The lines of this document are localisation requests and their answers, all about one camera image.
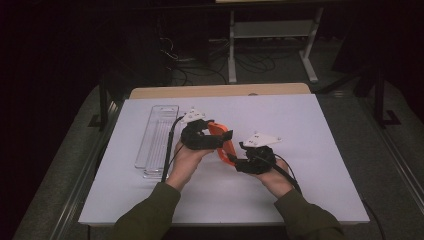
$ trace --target clear plastic container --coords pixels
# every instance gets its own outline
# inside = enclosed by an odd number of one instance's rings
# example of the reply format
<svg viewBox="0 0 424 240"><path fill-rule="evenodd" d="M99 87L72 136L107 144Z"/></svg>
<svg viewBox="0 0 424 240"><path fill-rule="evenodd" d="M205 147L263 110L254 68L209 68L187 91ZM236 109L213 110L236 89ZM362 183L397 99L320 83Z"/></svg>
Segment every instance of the clear plastic container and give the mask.
<svg viewBox="0 0 424 240"><path fill-rule="evenodd" d="M144 178L161 178L165 163L169 132L178 117L178 105L153 106L149 121L144 132L143 141L138 151L135 167L143 169ZM180 124L176 124L174 132L180 131ZM174 134L173 146L178 141L178 134Z"/></svg>

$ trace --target person's left hand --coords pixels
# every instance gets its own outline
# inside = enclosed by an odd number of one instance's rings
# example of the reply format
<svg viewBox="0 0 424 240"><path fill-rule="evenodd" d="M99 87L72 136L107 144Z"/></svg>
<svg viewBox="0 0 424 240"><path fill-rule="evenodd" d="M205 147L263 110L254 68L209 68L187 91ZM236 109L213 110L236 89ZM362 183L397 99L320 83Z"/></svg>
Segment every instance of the person's left hand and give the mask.
<svg viewBox="0 0 424 240"><path fill-rule="evenodd" d="M165 181L166 184L181 192L183 187L190 181L202 158L214 150L191 150L183 146L181 142L178 142L174 150L174 154L176 154L174 166L168 179Z"/></svg>

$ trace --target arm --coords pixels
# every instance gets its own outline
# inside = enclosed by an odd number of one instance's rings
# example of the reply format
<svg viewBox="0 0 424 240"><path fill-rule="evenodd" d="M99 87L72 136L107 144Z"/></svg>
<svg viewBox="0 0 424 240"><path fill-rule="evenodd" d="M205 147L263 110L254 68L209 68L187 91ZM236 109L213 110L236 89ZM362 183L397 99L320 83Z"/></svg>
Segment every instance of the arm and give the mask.
<svg viewBox="0 0 424 240"><path fill-rule="evenodd" d="M287 171L287 165L282 160L277 160L277 165ZM293 239L346 239L333 215L308 203L276 170L255 177L278 199L274 205Z"/></svg>
<svg viewBox="0 0 424 240"><path fill-rule="evenodd" d="M213 150L194 151L179 142L175 152L174 166L166 182L158 183L147 199L118 219L110 239L161 239L168 231L181 190L189 182L202 157Z"/></svg>

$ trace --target metal frame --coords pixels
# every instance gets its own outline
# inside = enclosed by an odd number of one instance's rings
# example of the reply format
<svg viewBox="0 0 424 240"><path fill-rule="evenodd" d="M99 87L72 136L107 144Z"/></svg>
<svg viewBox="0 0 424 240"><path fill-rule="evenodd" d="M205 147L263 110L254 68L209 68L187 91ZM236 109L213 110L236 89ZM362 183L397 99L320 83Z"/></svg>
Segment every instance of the metal frame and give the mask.
<svg viewBox="0 0 424 240"><path fill-rule="evenodd" d="M311 53L312 45L315 41L315 36L320 24L321 16L324 8L320 7L315 13L313 21L273 21L273 22L244 22L236 23L234 21L234 10L231 11L230 16L230 50L228 57L228 82L236 83L237 74L234 60L234 39L235 38L259 38L259 37L294 37L294 36L308 36L306 46L303 50L299 51L300 59L302 60L303 66L305 67L306 74L308 75L311 83L318 82L318 77L315 74L314 68L312 67L311 61L309 60L309 54ZM303 32L299 29L310 24L308 32ZM258 25L263 25L266 31L257 28Z"/></svg>

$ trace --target olive green sleeve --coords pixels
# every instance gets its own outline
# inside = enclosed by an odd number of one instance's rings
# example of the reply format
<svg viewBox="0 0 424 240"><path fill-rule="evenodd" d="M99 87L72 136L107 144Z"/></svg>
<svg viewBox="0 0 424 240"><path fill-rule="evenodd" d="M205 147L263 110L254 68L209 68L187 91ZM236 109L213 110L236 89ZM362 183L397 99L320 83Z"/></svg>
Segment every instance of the olive green sleeve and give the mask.
<svg viewBox="0 0 424 240"><path fill-rule="evenodd" d="M172 223L181 194L166 183L158 183L151 195L118 219L110 239L161 239Z"/></svg>
<svg viewBox="0 0 424 240"><path fill-rule="evenodd" d="M292 239L346 239L340 223L329 212L308 203L296 190L275 202Z"/></svg>

